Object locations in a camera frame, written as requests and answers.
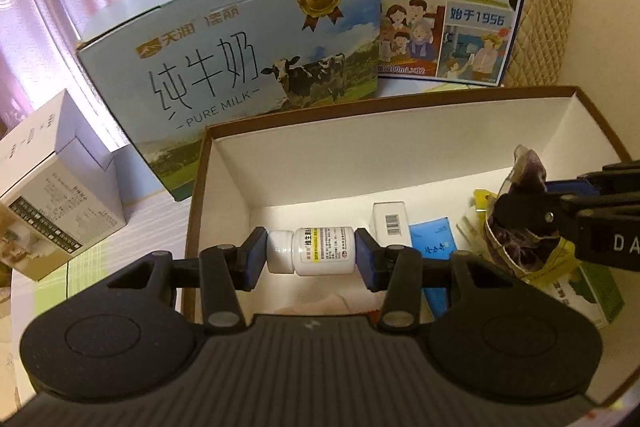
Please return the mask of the white barcode medicine box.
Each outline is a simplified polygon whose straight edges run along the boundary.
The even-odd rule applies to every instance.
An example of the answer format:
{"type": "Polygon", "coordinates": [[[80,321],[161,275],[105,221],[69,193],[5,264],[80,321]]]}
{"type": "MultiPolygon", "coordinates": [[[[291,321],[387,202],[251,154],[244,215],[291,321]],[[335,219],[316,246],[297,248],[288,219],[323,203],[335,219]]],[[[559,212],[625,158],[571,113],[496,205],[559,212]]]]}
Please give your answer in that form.
{"type": "Polygon", "coordinates": [[[404,202],[375,202],[372,207],[371,235],[378,245],[411,247],[411,236],[404,202]]]}

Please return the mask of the white medicine bottle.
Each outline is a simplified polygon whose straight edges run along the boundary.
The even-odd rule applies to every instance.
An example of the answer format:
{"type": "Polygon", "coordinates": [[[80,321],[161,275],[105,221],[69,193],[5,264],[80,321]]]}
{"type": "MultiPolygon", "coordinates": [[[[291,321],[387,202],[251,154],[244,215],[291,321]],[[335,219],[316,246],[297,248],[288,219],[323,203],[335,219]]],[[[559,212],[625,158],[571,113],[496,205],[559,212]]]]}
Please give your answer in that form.
{"type": "Polygon", "coordinates": [[[300,277],[352,274],[356,265],[355,232],[349,227],[271,231],[267,268],[274,274],[300,277]]]}

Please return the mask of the dark plum snack packet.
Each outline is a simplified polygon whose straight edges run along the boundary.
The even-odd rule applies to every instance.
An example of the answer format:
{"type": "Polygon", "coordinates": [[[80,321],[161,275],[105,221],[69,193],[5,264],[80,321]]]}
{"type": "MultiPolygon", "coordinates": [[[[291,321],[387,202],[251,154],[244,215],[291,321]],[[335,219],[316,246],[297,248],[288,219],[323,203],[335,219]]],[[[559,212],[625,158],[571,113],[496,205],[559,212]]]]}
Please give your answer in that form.
{"type": "Polygon", "coordinates": [[[546,187],[547,171],[538,154],[524,145],[514,150],[512,170],[503,181],[492,219],[506,229],[523,229],[537,236],[560,236],[553,213],[544,208],[552,199],[546,187]]]}

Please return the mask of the yellow snack packet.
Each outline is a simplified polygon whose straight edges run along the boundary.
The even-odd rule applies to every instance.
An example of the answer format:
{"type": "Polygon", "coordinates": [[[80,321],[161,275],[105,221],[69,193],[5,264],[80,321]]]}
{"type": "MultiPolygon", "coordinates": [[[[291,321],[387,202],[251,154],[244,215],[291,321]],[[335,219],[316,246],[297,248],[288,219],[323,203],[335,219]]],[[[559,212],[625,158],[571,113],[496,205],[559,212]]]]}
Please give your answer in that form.
{"type": "Polygon", "coordinates": [[[578,269],[575,245],[554,233],[537,236],[527,230],[506,229],[492,219],[497,195],[475,190],[471,206],[457,223],[469,251],[527,284],[540,287],[578,269]]]}

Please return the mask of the blue white sachet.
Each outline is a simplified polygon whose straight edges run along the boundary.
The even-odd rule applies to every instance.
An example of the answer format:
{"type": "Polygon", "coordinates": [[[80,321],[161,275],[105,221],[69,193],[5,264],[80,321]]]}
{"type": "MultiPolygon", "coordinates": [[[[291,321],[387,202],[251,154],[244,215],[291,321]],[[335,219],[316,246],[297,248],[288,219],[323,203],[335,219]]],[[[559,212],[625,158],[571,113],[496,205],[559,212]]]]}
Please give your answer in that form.
{"type": "MultiPolygon", "coordinates": [[[[450,223],[447,217],[417,223],[409,227],[412,246],[420,251],[425,259],[448,260],[457,250],[450,223]]],[[[438,319],[449,306],[445,288],[423,288],[423,294],[433,317],[438,319]]]]}

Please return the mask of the green flat box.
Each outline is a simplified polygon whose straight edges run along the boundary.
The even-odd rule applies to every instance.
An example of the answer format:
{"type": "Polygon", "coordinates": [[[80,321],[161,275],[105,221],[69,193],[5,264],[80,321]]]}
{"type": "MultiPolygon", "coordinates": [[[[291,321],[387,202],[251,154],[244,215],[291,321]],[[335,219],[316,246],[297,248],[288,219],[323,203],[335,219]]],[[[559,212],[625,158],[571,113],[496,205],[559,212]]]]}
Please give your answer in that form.
{"type": "Polygon", "coordinates": [[[625,306],[611,270],[603,265],[582,262],[572,271],[533,285],[587,317],[597,329],[610,325],[625,306]]]}

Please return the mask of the brown cardboard box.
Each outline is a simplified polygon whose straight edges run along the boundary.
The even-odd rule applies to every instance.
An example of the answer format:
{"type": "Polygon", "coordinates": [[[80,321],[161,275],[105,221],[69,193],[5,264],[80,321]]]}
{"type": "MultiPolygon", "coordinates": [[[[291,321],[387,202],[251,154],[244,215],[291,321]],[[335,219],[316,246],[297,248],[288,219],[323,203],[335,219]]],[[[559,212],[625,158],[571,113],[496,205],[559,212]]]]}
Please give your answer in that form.
{"type": "MultiPolygon", "coordinates": [[[[628,158],[587,95],[566,86],[423,93],[220,124],[202,143],[186,255],[239,243],[257,225],[367,225],[373,205],[389,200],[416,221],[458,219],[474,190],[503,181],[518,145],[536,150],[553,180],[628,158]]],[[[414,341],[376,340],[370,325],[344,321],[308,331],[274,316],[341,289],[362,284],[264,275],[240,297],[257,337],[213,345],[220,378],[208,390],[265,425],[385,425],[393,414],[439,425],[465,407],[475,425],[529,416],[447,384],[414,341]]]]}

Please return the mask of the white beige product box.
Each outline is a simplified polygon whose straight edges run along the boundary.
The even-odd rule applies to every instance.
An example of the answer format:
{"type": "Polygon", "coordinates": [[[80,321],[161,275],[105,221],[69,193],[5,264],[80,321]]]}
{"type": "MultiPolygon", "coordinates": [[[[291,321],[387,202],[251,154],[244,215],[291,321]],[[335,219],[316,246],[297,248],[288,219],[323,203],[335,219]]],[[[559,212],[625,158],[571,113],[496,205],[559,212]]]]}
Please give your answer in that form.
{"type": "Polygon", "coordinates": [[[126,225],[115,159],[66,91],[1,140],[1,262],[40,281],[126,225]]]}

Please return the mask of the light blue milk carton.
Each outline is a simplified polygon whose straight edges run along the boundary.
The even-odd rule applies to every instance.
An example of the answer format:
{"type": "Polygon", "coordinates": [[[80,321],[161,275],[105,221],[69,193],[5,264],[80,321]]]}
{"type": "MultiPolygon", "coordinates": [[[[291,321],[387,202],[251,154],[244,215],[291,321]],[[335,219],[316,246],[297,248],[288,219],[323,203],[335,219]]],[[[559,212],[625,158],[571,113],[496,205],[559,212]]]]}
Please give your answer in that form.
{"type": "Polygon", "coordinates": [[[78,61],[171,196],[193,191],[207,127],[372,98],[381,0],[118,0],[78,61]]]}

